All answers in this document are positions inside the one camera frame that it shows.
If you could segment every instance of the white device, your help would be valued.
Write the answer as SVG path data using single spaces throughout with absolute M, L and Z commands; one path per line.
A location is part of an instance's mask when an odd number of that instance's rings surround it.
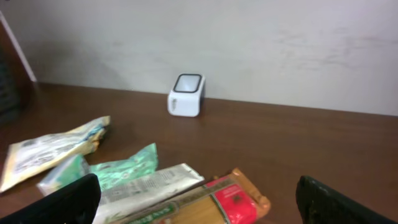
M 205 97 L 205 77 L 181 74 L 167 98 L 167 109 L 175 116 L 198 116 Z

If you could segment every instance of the food packaging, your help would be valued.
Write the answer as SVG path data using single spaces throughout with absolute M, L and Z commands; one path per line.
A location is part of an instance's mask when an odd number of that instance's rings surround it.
M 94 224 L 110 223 L 127 214 L 159 203 L 204 178 L 186 164 L 158 170 L 128 183 L 105 190 L 94 218 Z
M 138 177 L 154 173 L 157 164 L 156 144 L 152 143 L 129 159 L 104 162 L 90 166 L 90 169 L 92 173 L 97 175 L 101 191 L 104 191 Z
M 90 173 L 90 167 L 81 154 L 73 155 L 51 170 L 36 186 L 47 196 Z
M 270 201 L 239 170 L 113 224 L 249 224 L 262 218 Z
M 48 134 L 10 145 L 0 192 L 57 166 L 71 155 L 95 152 L 109 122 L 110 117 L 104 116 L 66 133 Z

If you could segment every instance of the yellow wrapper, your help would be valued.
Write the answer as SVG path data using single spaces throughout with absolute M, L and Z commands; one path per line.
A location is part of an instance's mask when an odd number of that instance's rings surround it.
M 94 119 L 66 133 L 48 134 L 9 146 L 0 192 L 55 167 L 70 155 L 95 152 L 110 117 Z

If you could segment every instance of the wooden table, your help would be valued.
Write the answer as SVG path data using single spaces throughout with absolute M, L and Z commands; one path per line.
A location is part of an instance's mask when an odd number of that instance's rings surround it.
M 239 167 L 272 202 L 259 223 L 301 223 L 295 188 L 310 175 L 398 220 L 398 118 L 206 99 L 196 118 L 174 117 L 167 95 L 41 84 L 20 119 L 0 127 L 7 146 L 110 115 L 111 131 L 89 164 L 126 159 L 156 142 L 159 168 L 186 162 L 207 178 Z M 0 217 L 42 196 L 47 172 L 0 196 Z

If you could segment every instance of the crumpled plastic bag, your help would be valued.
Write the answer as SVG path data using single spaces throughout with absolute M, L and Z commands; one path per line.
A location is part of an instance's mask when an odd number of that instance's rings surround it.
M 90 173 L 90 166 L 81 154 L 65 159 L 56 168 L 51 170 L 37 188 L 44 196 L 54 193 L 62 187 L 84 177 Z
M 0 192 L 57 166 L 74 154 L 95 152 L 109 123 L 110 117 L 103 116 L 65 133 L 48 134 L 10 145 Z

